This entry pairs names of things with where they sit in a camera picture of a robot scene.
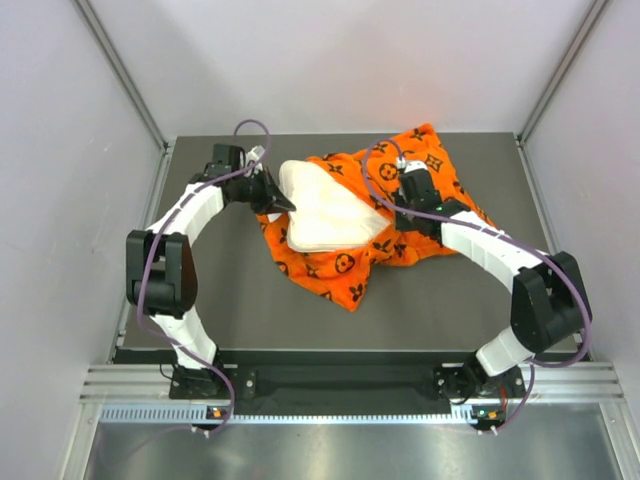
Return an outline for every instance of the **white pillow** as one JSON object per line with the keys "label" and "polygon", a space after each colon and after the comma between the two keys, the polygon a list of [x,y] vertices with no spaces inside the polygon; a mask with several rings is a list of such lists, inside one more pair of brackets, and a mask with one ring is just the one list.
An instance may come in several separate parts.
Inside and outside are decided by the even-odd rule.
{"label": "white pillow", "polygon": [[296,211],[288,214],[287,243],[298,252],[363,247],[390,223],[310,162],[284,162],[280,189],[296,206]]}

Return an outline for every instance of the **white wall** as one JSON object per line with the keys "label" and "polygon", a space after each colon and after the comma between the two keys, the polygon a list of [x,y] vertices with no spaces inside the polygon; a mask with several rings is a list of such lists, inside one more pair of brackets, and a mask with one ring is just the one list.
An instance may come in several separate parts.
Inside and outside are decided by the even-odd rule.
{"label": "white wall", "polygon": [[49,479],[159,152],[71,2],[4,2],[0,45],[0,476]]}
{"label": "white wall", "polygon": [[168,136],[516,131],[591,0],[93,0]]}
{"label": "white wall", "polygon": [[560,246],[574,253],[640,424],[640,2],[616,0],[529,144]]}

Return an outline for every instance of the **orange cloth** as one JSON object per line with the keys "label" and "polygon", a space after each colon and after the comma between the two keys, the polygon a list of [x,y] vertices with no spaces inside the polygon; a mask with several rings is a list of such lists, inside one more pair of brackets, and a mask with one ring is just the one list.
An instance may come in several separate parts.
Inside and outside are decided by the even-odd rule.
{"label": "orange cloth", "polygon": [[[433,183],[443,200],[455,198],[493,225],[460,185],[453,164],[431,125],[425,124],[393,139],[402,148],[407,160],[421,160],[427,164]],[[365,152],[366,150],[361,150],[353,155],[330,153],[322,158],[307,159],[308,162],[320,165],[338,183],[391,222],[365,247],[299,253],[287,245],[288,215],[281,215],[273,223],[269,223],[265,215],[258,215],[265,239],[280,270],[298,285],[352,312],[362,301],[374,264],[408,267],[433,255],[455,253],[418,232],[399,232],[394,228],[394,213],[376,202],[364,184],[362,160]],[[377,192],[390,201],[393,201],[391,193],[400,186],[396,157],[397,151],[391,144],[381,143],[373,149],[367,164],[367,172]]]}

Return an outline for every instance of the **orange blanket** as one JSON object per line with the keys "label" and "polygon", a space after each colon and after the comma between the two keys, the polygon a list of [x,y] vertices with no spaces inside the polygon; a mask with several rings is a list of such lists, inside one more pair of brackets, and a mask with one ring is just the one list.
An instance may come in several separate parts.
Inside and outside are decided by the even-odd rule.
{"label": "orange blanket", "polygon": [[[493,225],[460,185],[453,164],[431,125],[425,124],[393,139],[402,148],[407,160],[421,160],[427,164],[443,200],[455,198]],[[258,215],[265,239],[280,270],[298,285],[349,311],[355,311],[362,301],[373,265],[408,267],[433,255],[455,253],[418,232],[399,232],[394,228],[394,213],[377,202],[364,184],[364,155],[365,150],[353,155],[330,153],[322,158],[310,157],[307,161],[320,165],[337,182],[391,222],[367,246],[334,252],[299,253],[287,245],[287,215],[280,216],[273,223],[269,223],[265,215]],[[374,148],[367,165],[367,172],[376,190],[390,201],[393,201],[391,193],[400,186],[396,157],[396,149],[389,143],[382,143]]]}

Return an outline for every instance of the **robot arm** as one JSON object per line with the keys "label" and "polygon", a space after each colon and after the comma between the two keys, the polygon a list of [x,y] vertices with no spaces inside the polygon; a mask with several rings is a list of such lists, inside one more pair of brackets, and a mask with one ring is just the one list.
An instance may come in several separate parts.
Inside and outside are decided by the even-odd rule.
{"label": "robot arm", "polygon": [[[481,387],[490,378],[580,330],[582,317],[574,299],[545,263],[527,251],[500,241],[499,237],[507,235],[491,227],[466,205],[455,200],[443,202],[424,163],[409,162],[399,167],[401,188],[394,194],[396,204],[474,224],[478,229],[397,213],[398,228],[418,230],[461,253],[496,277],[511,293],[510,326],[474,352],[463,367],[472,384]],[[492,230],[494,235],[487,235],[483,230]],[[576,260],[565,252],[554,256],[539,253],[569,277],[589,308]]]}
{"label": "robot arm", "polygon": [[180,347],[211,364],[217,358],[216,344],[205,332],[195,306],[198,282],[191,246],[205,225],[233,201],[249,203],[258,214],[295,209],[262,165],[219,186],[204,187],[217,177],[256,162],[262,153],[262,147],[245,155],[240,147],[215,145],[212,161],[204,173],[192,178],[176,204],[148,229],[134,230],[127,237],[127,299],[137,305],[151,243],[168,219],[172,219],[153,259],[143,307],[165,335],[177,342],[173,346],[178,365],[184,368],[199,370],[202,365]]}

